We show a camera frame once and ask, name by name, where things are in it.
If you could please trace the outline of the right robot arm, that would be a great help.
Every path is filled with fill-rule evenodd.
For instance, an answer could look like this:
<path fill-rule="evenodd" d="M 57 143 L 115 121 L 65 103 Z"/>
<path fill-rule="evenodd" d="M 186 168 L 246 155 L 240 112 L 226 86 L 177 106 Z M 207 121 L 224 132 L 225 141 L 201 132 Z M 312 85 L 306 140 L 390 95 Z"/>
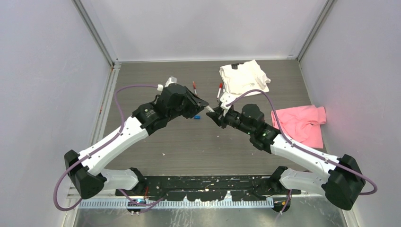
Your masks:
<path fill-rule="evenodd" d="M 223 129 L 231 126 L 249 135 L 250 142 L 258 150 L 284 157 L 308 170 L 301 173 L 285 166 L 278 167 L 270 180 L 275 193 L 302 190 L 323 195 L 342 210 L 351 210 L 362 194 L 366 181 L 352 156 L 329 155 L 290 139 L 265 122 L 264 113 L 256 104 L 245 105 L 241 112 L 233 107 L 209 107 L 207 116 Z"/>

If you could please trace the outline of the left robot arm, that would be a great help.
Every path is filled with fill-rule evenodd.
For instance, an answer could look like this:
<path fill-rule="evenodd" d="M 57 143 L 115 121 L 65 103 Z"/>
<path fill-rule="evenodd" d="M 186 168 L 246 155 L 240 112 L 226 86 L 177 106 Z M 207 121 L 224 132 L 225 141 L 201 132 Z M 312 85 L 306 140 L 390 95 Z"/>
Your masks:
<path fill-rule="evenodd" d="M 187 87 L 176 83 L 155 88 L 161 93 L 123 119 L 115 131 L 79 153 L 70 150 L 65 154 L 67 174 L 82 199 L 92 198 L 103 190 L 122 189 L 133 195 L 142 194 L 145 180 L 138 169 L 105 167 L 133 144 L 166 127 L 171 120 L 179 116 L 193 118 L 209 105 Z"/>

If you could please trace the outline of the white pen yellow end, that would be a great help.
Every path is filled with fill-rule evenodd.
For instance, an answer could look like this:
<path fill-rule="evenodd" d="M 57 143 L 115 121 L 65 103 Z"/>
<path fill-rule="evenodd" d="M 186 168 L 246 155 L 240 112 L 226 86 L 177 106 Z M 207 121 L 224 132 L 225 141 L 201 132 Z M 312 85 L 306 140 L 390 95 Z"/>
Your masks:
<path fill-rule="evenodd" d="M 204 107 L 204 109 L 207 110 L 207 111 L 210 112 L 210 113 L 214 113 L 214 112 L 215 112 L 215 111 L 213 110 L 213 108 L 210 107 L 209 105 L 206 106 L 206 107 Z"/>

